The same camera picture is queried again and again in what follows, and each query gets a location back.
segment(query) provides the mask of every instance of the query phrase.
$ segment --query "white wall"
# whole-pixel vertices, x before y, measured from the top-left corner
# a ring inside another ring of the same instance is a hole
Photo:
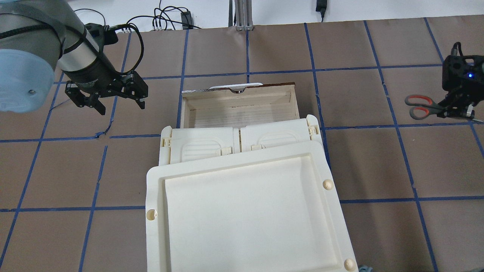
[[[107,24],[125,23],[136,15],[152,15],[158,0],[68,0],[73,9],[92,8],[106,17]],[[228,0],[162,0],[164,6],[187,7],[201,28],[221,28],[228,24]],[[316,0],[252,0],[255,25],[319,22]],[[393,18],[437,17],[484,14],[484,0],[328,0],[325,22]],[[102,23],[91,11],[78,12],[84,23]],[[180,12],[170,12],[181,21]],[[134,21],[142,31],[150,31],[151,19]]]

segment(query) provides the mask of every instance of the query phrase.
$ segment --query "black cable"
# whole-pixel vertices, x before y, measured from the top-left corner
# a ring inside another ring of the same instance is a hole
[[[451,55],[453,55],[453,52],[454,52],[456,49],[459,51],[459,55],[460,55],[460,56],[463,56],[463,55],[464,55],[464,54],[462,54],[462,45],[460,44],[460,42],[457,42],[457,43],[455,43],[455,44],[454,44],[454,46],[452,46],[452,52],[451,52]]]
[[[104,26],[106,26],[106,18],[105,18],[105,17],[104,17],[104,15],[103,15],[102,13],[100,13],[99,11],[94,10],[94,9],[76,9],[76,10],[74,10],[74,12],[76,12],[76,11],[80,11],[80,10],[90,10],[90,11],[94,11],[94,12],[98,13],[99,15],[101,15],[101,16],[103,17]]]
[[[168,18],[168,20],[171,20],[171,18],[170,18],[170,16],[168,15],[168,13],[166,13],[165,11],[163,11],[162,9],[159,9],[159,8],[155,8],[155,9],[153,10],[153,11],[154,11],[154,15],[155,15],[155,16],[157,16],[157,15],[156,15],[156,11],[157,11],[157,10],[159,10],[159,11],[161,12],[161,13],[160,13],[160,15],[159,15],[161,18],[163,18],[163,17],[161,16],[161,14],[165,14],[165,15],[166,15],[166,17]],[[166,23],[166,25],[165,25],[165,30],[167,30],[167,28],[168,28],[168,22],[167,22],[167,21],[165,21],[165,23]],[[175,25],[173,24],[173,22],[171,22],[171,26],[173,27],[173,30],[175,30]]]
[[[234,23],[232,21],[232,14],[233,14],[232,0],[228,0],[228,26],[229,27],[234,25]]]
[[[0,39],[12,37],[15,35],[31,32],[31,31],[36,31],[36,30],[46,30],[46,29],[52,29],[52,27],[48,24],[42,24],[42,25],[33,25],[33,26],[28,26],[28,27],[22,27],[14,30],[9,30],[0,33]]]
[[[131,22],[132,20],[134,19],[137,19],[137,18],[155,18],[155,16],[150,16],[150,15],[138,15],[138,16],[135,16],[131,19],[129,19],[126,23],[129,24],[129,22]],[[173,20],[168,20],[168,19],[163,19],[162,20],[164,21],[167,21],[167,22],[173,22],[173,23],[176,23],[176,24],[182,24],[182,25],[185,25],[185,26],[189,26],[189,27],[192,27],[192,28],[196,28],[196,29],[201,29],[197,26],[194,26],[194,25],[190,25],[190,24],[185,24],[185,23],[182,23],[182,22],[177,22],[177,21],[173,21]]]
[[[82,33],[80,33],[77,29],[75,29],[71,26],[65,26],[65,27],[66,27],[67,30],[76,34],[77,36],[79,36],[79,38],[83,39],[84,43],[95,54],[95,56],[98,57],[102,62],[104,62],[104,58],[100,57],[102,53],[98,52],[96,50],[96,48],[94,48],[94,46],[89,42],[89,40],[86,37],[84,37],[84,35],[82,35]],[[117,25],[117,26],[112,27],[112,29],[114,29],[114,30],[124,29],[124,28],[130,28],[130,29],[133,29],[136,32],[136,34],[138,35],[141,50],[140,50],[140,53],[139,53],[138,61],[134,64],[134,66],[129,71],[118,72],[118,71],[114,70],[117,74],[119,74],[121,76],[125,76],[129,72],[136,69],[138,67],[138,65],[140,64],[141,60],[143,59],[143,55],[144,55],[144,52],[145,52],[145,47],[144,47],[144,44],[143,44],[143,38],[141,37],[141,33],[139,32],[138,27],[135,24],[133,24],[133,23],[122,24],[122,25]]]
[[[180,12],[181,12],[181,13],[182,13],[182,14],[185,16],[185,20],[186,20],[187,22],[190,22],[190,20],[188,20],[188,16],[187,16],[187,15],[184,13],[184,11],[183,11],[183,10],[181,10],[181,9],[186,9],[186,12],[188,12],[188,9],[187,9],[187,8],[185,8],[185,7],[175,7],[175,6],[167,6],[167,7],[164,7],[164,8],[162,9],[162,11],[165,11],[165,10],[166,10],[166,11],[178,10],[178,11],[180,11]]]

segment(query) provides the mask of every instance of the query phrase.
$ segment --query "white plastic tray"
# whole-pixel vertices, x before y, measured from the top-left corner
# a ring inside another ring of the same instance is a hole
[[[316,141],[154,167],[148,271],[356,271],[332,180]]]
[[[248,125],[243,128],[172,129],[167,126],[161,132],[159,165],[310,140],[323,145],[318,120],[313,115],[308,115],[305,119]]]

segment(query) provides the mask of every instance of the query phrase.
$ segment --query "scissors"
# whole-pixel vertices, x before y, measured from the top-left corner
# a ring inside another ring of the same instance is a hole
[[[410,102],[410,99],[418,99],[418,102]],[[445,107],[435,103],[432,98],[420,94],[412,94],[407,96],[405,98],[405,104],[414,106],[410,109],[410,116],[415,120],[423,120],[432,114],[438,114],[445,110]],[[416,115],[415,111],[417,110],[423,111],[425,114]]]

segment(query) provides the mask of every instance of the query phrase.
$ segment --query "blue tape grid line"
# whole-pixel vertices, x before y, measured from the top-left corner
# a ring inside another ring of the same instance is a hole
[[[454,201],[454,200],[484,200],[484,196],[434,196],[434,197],[413,197],[407,198],[371,198],[371,199],[342,199],[341,204],[360,204],[360,203],[395,203],[412,201]],[[65,212],[65,211],[90,211],[92,207],[61,207],[61,208],[20,208],[0,209],[0,212]],[[94,207],[95,211],[125,211],[125,210],[144,210],[145,206],[104,206]]]
[[[0,209],[0,212],[68,212],[68,211],[90,211],[92,207],[60,207],[60,208],[20,208]],[[125,211],[144,210],[145,206],[97,206],[95,211]]]
[[[390,65],[390,66],[381,66],[381,69],[392,69],[392,68],[416,68],[416,67],[441,67],[441,63],[433,63],[433,64],[416,64],[416,65]],[[316,72],[324,72],[324,71],[339,71],[339,70],[365,70],[365,69],[378,69],[376,66],[364,66],[364,67],[339,67],[339,68],[317,68],[315,69]],[[281,71],[259,71],[259,72],[251,72],[247,70],[243,73],[222,73],[222,74],[201,74],[201,75],[183,75],[184,78],[192,78],[192,77],[212,77],[212,76],[240,76],[240,75],[268,75],[268,74],[290,74],[290,73],[305,73],[305,72],[312,72],[313,69],[302,69],[302,70],[281,70]],[[151,80],[151,79],[170,79],[170,78],[181,78],[182,76],[147,76],[143,77],[144,80]],[[65,81],[54,82],[54,84],[66,84]]]
[[[245,31],[245,58],[246,58],[246,73],[247,83],[250,83],[250,69],[249,69],[249,30]]]
[[[415,204],[417,206],[417,211],[419,213],[420,223],[422,224],[423,235],[425,236],[425,241],[427,243],[427,248],[428,248],[428,252],[430,254],[430,259],[432,261],[432,266],[434,268],[434,272],[438,272],[439,269],[437,267],[437,262],[435,260],[434,251],[432,249],[432,244],[430,243],[430,238],[429,238],[429,235],[428,235],[427,226],[425,224],[424,215],[423,215],[423,212],[422,212],[422,208],[420,206],[420,201],[418,200],[419,196],[418,196],[418,193],[417,193],[417,189],[414,186],[412,171],[410,169],[410,164],[408,163],[407,152],[405,151],[405,146],[403,144],[402,136],[400,134],[400,129],[398,127],[398,123],[397,123],[397,120],[396,120],[395,112],[393,110],[392,102],[391,102],[390,96],[388,94],[387,86],[385,85],[385,80],[383,78],[383,72],[381,71],[380,62],[378,61],[377,52],[375,51],[375,46],[374,46],[373,40],[371,38],[370,29],[368,28],[368,24],[367,24],[366,21],[363,21],[363,23],[364,23],[364,27],[366,29],[366,34],[368,35],[368,40],[370,41],[371,50],[373,51],[373,55],[375,57],[375,62],[377,63],[378,73],[380,75],[383,90],[385,91],[385,95],[387,97],[388,107],[389,107],[390,112],[392,114],[393,124],[395,125],[395,130],[396,130],[396,133],[397,133],[398,141],[400,143],[400,148],[402,150],[403,158],[404,158],[404,161],[405,161],[405,166],[407,167],[408,178],[410,179],[410,185],[412,187],[413,197],[415,199]]]
[[[131,33],[128,35],[128,41],[126,42],[126,49],[124,50],[124,57],[122,60],[122,65],[121,65],[121,72],[124,72],[124,69],[126,67],[126,60],[128,59],[128,51],[129,51],[129,44],[131,42]],[[113,109],[111,110],[111,118],[109,119],[109,124],[107,125],[106,130],[101,131],[96,133],[95,137],[99,138],[101,135],[105,135],[109,129],[111,128],[111,125],[113,124],[114,121],[114,114],[116,113],[116,105],[118,104],[118,97],[114,97],[114,102],[113,102]]]
[[[186,50],[188,47],[188,33],[189,30],[186,30],[185,34],[185,45],[183,48],[183,62],[181,65],[181,76],[180,76],[180,95],[178,97],[178,113],[177,113],[177,128],[180,128],[181,118],[182,118],[182,91],[183,91],[183,81],[185,80],[185,65],[186,65]]]
[[[60,80],[62,80],[63,77],[64,77],[64,73],[62,73],[60,75]],[[25,180],[24,188],[22,189],[22,194],[20,195],[20,200],[18,201],[18,204],[17,204],[17,210],[15,211],[14,219],[12,220],[12,224],[10,225],[10,230],[8,231],[8,235],[7,235],[7,239],[5,241],[5,245],[3,246],[3,251],[2,251],[2,254],[1,254],[1,257],[0,257],[0,268],[3,264],[3,260],[5,259],[5,254],[7,253],[8,244],[10,243],[10,239],[12,238],[12,233],[14,232],[15,223],[17,222],[19,209],[22,206],[22,202],[24,200],[25,193],[27,191],[27,187],[28,187],[29,182],[30,182],[30,177],[32,176],[33,168],[35,166],[35,161],[37,160],[37,155],[39,154],[40,146],[42,145],[42,139],[44,138],[45,131],[47,129],[47,125],[49,124],[50,115],[52,114],[52,109],[54,108],[54,103],[56,101],[57,94],[59,93],[60,87],[61,87],[60,85],[57,85],[56,92],[54,94],[54,98],[52,99],[52,102],[50,103],[50,110],[47,114],[47,118],[45,119],[44,128],[42,129],[42,134],[40,136],[39,143],[37,144],[37,149],[35,150],[35,154],[33,156],[32,163],[30,165],[29,173],[28,173],[27,178]]]
[[[412,201],[452,201],[452,200],[484,200],[484,196],[437,196],[437,197],[419,197],[419,198],[375,198],[375,199],[346,199],[340,200],[341,204],[355,203],[395,203],[395,202],[412,202]]]
[[[88,227],[86,229],[86,236],[84,237],[84,244],[82,245],[81,260],[79,262],[79,272],[82,271],[84,265],[84,257],[86,256],[86,248],[88,246],[89,233],[91,232],[92,218],[94,217],[94,208],[96,207],[97,195],[99,192],[99,181],[103,175],[104,162],[106,160],[107,145],[104,146],[103,158],[101,159],[101,166],[99,167],[99,174],[97,176],[96,188],[94,189],[94,197],[92,198],[91,212],[89,213]]]
[[[324,147],[324,154],[326,155],[326,162],[328,163],[328,166],[331,168],[331,163],[330,163],[330,154],[328,151],[328,142],[326,139],[326,127],[324,126],[324,119],[321,111],[321,101],[319,99],[319,89],[318,89],[318,79],[316,77],[316,68],[314,65],[314,56],[313,56],[313,49],[311,47],[311,39],[309,38],[309,31],[307,29],[307,24],[304,23],[304,31],[306,32],[306,39],[307,39],[307,45],[309,48],[309,56],[311,57],[311,67],[312,67],[312,72],[313,72],[313,79],[314,79],[314,89],[316,90],[316,102],[318,103],[318,112],[319,112],[319,120],[321,121],[321,136],[323,137],[323,147]]]
[[[429,126],[467,126],[468,122],[459,123],[434,123],[434,124],[399,124],[398,127],[429,127]],[[482,124],[472,123],[472,126],[481,126]],[[395,128],[395,125],[369,125],[369,126],[335,126],[326,127],[328,130],[341,130],[341,129],[372,129],[372,128]],[[133,134],[133,135],[115,135],[110,136],[111,139],[119,138],[138,138],[138,137],[159,137],[159,134]],[[53,141],[78,141],[78,140],[93,140],[97,139],[96,136],[86,136],[86,137],[62,137],[62,138],[44,138],[43,142],[53,142]],[[12,140],[0,140],[0,143],[21,143],[21,142],[38,142],[39,139],[12,139]]]
[[[481,151],[481,155],[484,158],[484,149],[481,141],[479,140],[479,136],[477,135],[476,129],[474,128],[474,123],[470,122],[470,129],[472,131],[472,134],[474,135],[474,138],[476,139],[477,146],[479,147],[479,150]]]
[[[432,33],[432,29],[430,29],[430,25],[428,24],[428,20],[426,17],[423,18],[425,21],[425,25],[427,26],[428,33],[430,34],[430,37],[432,38],[432,42],[434,42],[435,49],[437,50],[437,53],[439,54],[439,58],[441,62],[444,62],[444,58],[442,57],[442,53],[440,52],[439,46],[437,44],[437,41],[435,40],[434,34]]]

